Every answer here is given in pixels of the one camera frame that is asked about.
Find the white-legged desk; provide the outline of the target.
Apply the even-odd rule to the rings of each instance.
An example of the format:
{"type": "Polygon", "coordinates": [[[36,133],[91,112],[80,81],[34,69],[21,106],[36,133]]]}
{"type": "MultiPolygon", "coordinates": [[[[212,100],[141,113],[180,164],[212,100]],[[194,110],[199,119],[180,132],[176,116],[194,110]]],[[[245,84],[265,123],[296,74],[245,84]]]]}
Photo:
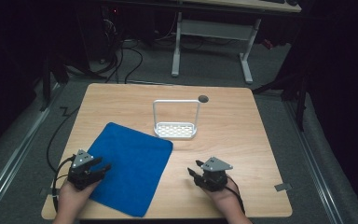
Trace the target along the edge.
{"type": "MultiPolygon", "coordinates": [[[[292,0],[177,0],[180,7],[187,3],[205,5],[207,7],[228,7],[232,9],[247,9],[254,13],[299,13],[302,8],[292,0]]],[[[253,83],[248,57],[262,21],[260,16],[251,19],[250,24],[234,24],[219,21],[203,21],[183,19],[182,12],[176,13],[175,49],[172,58],[172,76],[180,74],[181,37],[183,35],[212,37],[229,40],[240,40],[247,43],[244,52],[239,54],[241,69],[247,84],[253,83]]]]}

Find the black stand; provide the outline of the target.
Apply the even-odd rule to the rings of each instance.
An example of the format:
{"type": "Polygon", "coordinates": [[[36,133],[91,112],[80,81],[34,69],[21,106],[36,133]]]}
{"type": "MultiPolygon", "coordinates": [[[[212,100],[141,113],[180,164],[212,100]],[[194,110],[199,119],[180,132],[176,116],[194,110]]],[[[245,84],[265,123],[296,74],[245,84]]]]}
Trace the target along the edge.
{"type": "Polygon", "coordinates": [[[69,80],[69,76],[67,75],[66,67],[62,59],[57,54],[50,53],[43,61],[43,104],[41,106],[41,111],[45,111],[51,103],[53,78],[55,78],[55,81],[58,84],[66,84],[69,80]]]}
{"type": "Polygon", "coordinates": [[[294,73],[278,78],[270,83],[252,90],[253,94],[260,94],[267,90],[282,89],[283,101],[296,100],[295,122],[297,128],[303,132],[303,117],[306,109],[306,92],[310,74],[308,72],[294,73]]]}

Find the white rack with tray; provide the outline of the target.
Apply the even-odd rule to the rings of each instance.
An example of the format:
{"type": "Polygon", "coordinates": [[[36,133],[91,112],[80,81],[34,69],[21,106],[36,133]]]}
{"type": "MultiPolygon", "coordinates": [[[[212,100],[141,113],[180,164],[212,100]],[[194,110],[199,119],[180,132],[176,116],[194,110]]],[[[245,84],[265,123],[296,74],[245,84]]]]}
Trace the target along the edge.
{"type": "Polygon", "coordinates": [[[153,102],[154,133],[165,139],[192,139],[198,130],[201,102],[196,99],[159,99],[153,102]]]}

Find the blue cloth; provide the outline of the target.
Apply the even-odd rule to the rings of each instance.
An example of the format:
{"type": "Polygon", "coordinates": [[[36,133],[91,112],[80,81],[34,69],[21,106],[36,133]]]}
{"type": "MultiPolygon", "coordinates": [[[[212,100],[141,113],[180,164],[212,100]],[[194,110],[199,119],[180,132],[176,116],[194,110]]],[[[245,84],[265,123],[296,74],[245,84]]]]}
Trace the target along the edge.
{"type": "Polygon", "coordinates": [[[110,122],[88,153],[102,161],[94,171],[111,169],[90,198],[132,217],[144,217],[172,153],[169,140],[141,133],[110,122]]]}

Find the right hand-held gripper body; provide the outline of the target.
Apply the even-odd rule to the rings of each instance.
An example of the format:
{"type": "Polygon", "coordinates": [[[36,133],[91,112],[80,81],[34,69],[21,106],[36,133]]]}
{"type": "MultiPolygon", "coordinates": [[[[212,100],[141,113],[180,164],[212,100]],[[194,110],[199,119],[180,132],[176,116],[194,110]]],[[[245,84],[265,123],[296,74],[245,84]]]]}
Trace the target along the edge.
{"type": "Polygon", "coordinates": [[[214,192],[222,190],[227,184],[226,170],[231,170],[232,165],[221,161],[216,157],[208,159],[200,169],[203,171],[202,180],[194,180],[198,187],[214,192]]]}

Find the person's left hand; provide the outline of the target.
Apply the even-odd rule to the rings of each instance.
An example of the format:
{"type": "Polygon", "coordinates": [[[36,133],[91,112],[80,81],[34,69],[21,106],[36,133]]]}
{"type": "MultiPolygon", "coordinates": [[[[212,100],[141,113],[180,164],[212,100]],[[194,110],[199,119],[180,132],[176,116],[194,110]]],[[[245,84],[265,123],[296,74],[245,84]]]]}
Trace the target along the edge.
{"type": "Polygon", "coordinates": [[[95,182],[79,190],[71,182],[65,181],[60,189],[57,214],[76,217],[99,184],[100,182],[95,182]]]}

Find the dark computer tower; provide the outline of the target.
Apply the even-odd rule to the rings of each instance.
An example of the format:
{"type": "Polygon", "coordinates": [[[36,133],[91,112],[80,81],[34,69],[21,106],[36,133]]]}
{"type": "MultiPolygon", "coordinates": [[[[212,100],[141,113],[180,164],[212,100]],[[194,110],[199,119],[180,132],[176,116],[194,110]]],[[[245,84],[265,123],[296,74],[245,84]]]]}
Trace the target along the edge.
{"type": "Polygon", "coordinates": [[[80,2],[76,12],[88,60],[101,64],[111,62],[117,35],[113,9],[107,5],[80,2]]]}

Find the person's right hand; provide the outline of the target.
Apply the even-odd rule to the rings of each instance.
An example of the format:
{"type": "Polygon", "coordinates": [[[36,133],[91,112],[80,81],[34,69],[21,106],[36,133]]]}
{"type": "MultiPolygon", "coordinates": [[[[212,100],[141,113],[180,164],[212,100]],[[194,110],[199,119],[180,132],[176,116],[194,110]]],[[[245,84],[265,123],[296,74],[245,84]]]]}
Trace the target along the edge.
{"type": "Polygon", "coordinates": [[[240,192],[237,184],[231,177],[227,179],[227,184],[222,190],[211,192],[203,189],[203,191],[211,198],[216,208],[223,215],[230,216],[242,213],[239,200],[240,192]]]}

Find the metal floor rail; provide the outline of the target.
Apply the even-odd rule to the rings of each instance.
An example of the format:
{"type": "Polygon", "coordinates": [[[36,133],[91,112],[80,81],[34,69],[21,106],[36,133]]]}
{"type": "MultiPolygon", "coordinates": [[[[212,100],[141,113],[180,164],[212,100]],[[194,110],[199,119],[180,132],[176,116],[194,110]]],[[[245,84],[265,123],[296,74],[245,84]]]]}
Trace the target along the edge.
{"type": "Polygon", "coordinates": [[[306,164],[308,166],[310,176],[318,192],[319,198],[323,204],[325,213],[331,224],[344,224],[343,219],[337,209],[336,202],[333,198],[330,188],[325,181],[324,175],[318,165],[308,139],[303,131],[301,131],[296,123],[296,111],[291,103],[282,103],[288,116],[291,120],[292,125],[296,130],[296,135],[299,139],[302,152],[305,157],[306,164]]]}
{"type": "Polygon", "coordinates": [[[51,151],[62,115],[58,108],[64,86],[55,84],[48,108],[41,111],[38,97],[14,121],[0,139],[0,224],[37,223],[55,163],[51,151]]]}

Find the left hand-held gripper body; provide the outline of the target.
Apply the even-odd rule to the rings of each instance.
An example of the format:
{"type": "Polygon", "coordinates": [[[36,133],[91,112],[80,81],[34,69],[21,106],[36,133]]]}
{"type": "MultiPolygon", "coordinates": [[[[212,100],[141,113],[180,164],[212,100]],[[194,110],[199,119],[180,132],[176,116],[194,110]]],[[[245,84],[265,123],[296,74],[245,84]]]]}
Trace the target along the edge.
{"type": "Polygon", "coordinates": [[[83,149],[79,149],[68,173],[68,181],[71,182],[76,189],[83,190],[87,186],[94,183],[93,172],[89,166],[89,161],[94,157],[83,149]]]}

